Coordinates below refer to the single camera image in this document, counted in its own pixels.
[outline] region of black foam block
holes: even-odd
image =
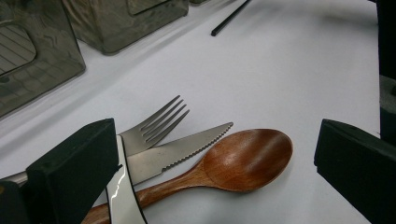
[[[396,80],[396,2],[376,0],[379,74]]]
[[[18,184],[0,181],[0,223],[31,224]]]
[[[23,192],[26,198],[31,196],[27,203],[35,221],[80,223],[118,164],[113,119],[78,130],[26,169],[28,182]]]
[[[354,126],[324,119],[315,165],[369,221],[396,223],[396,147]]]

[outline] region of serrated edge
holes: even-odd
[[[210,142],[209,142],[208,144],[206,144],[205,146],[203,146],[203,147],[197,149],[196,151],[192,152],[190,155],[188,155],[188,156],[186,156],[186,157],[184,157],[184,158],[182,158],[182,159],[180,159],[180,160],[178,160],[178,161],[175,161],[175,162],[173,162],[173,163],[171,163],[171,164],[169,164],[169,165],[163,167],[162,172],[165,172],[165,171],[167,171],[167,170],[169,170],[169,169],[172,169],[173,167],[175,167],[175,166],[181,164],[183,161],[188,160],[189,158],[195,156],[196,154],[202,152],[203,150],[205,150],[205,149],[207,149],[208,147],[210,147],[210,146],[212,146],[213,144],[215,144],[217,141],[219,141],[219,139],[220,139],[224,134],[226,134],[226,133],[233,127],[233,122],[230,122],[230,123],[231,123],[231,124],[224,130],[224,132],[220,133],[217,137],[215,137],[215,139],[213,139],[212,141],[210,141]]]

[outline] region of cutlery set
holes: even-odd
[[[217,142],[233,126],[231,122],[156,146],[189,113],[183,112],[181,103],[179,96],[174,98],[120,134],[113,119],[88,124],[33,162],[25,173],[2,179],[2,223],[16,223],[16,214],[21,224],[147,223],[142,208],[183,189],[252,191],[274,180],[289,163],[292,143],[277,130],[246,130]],[[134,185],[213,144],[185,174],[134,192]],[[108,204],[92,209],[104,188]]]

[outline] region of serrated knife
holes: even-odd
[[[121,168],[106,187],[109,207],[102,204],[93,208],[82,224],[107,223],[109,219],[115,224],[146,224],[139,201],[134,195],[132,183],[145,181],[189,159],[217,142],[232,126],[231,122],[226,123],[129,157],[125,157],[124,148],[118,136]]]
[[[219,140],[232,126],[231,122],[225,123],[127,157],[132,183],[139,184],[189,159]]]

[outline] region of spoon bowl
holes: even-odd
[[[246,130],[218,141],[188,172],[137,192],[140,206],[192,187],[245,192],[259,189],[277,178],[288,165],[292,143],[282,132]]]

